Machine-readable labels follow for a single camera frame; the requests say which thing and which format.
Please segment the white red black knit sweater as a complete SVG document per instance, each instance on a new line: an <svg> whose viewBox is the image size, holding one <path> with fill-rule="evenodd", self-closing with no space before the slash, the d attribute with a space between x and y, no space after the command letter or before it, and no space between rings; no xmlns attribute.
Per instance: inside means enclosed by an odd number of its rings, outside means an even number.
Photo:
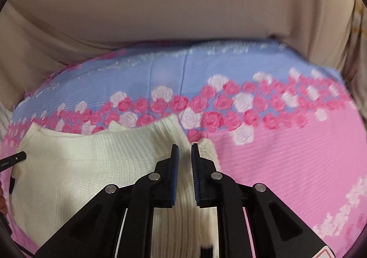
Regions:
<svg viewBox="0 0 367 258"><path fill-rule="evenodd" d="M112 124L96 134L59 133L31 125L19 145L26 159L14 167L9 198L16 225L38 246L109 184L134 184L177 145L177 199L154 213L153 257L199 257L218 250L217 211L195 202L190 142L175 115L141 128Z"/></svg>

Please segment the pink floral bed sheet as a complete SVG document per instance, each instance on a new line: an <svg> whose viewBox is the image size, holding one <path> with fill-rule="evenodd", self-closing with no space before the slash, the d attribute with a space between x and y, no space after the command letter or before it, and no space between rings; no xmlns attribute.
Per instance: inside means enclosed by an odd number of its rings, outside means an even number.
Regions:
<svg viewBox="0 0 367 258"><path fill-rule="evenodd" d="M344 256L366 226L366 131L339 72L273 41L134 47L52 74L16 107L2 156L33 124L90 135L175 115L190 144L243 185L263 183ZM12 171L1 182L9 198ZM12 238L40 248L15 223Z"/></svg>

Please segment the beige curtain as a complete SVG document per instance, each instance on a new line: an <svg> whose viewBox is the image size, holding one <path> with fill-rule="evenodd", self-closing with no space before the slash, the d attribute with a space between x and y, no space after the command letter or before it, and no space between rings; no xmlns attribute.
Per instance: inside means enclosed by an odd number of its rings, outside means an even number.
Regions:
<svg viewBox="0 0 367 258"><path fill-rule="evenodd" d="M275 37L355 75L357 0L8 0L1 104L12 110L54 71L139 41Z"/></svg>

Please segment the light patterned hanging cloth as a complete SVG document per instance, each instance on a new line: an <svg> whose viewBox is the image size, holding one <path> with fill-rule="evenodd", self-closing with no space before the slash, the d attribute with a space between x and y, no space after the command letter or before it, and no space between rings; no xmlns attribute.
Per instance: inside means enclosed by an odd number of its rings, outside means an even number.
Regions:
<svg viewBox="0 0 367 258"><path fill-rule="evenodd" d="M366 121L366 5L362 0L355 0L351 16L351 32L343 77L361 116Z"/></svg>

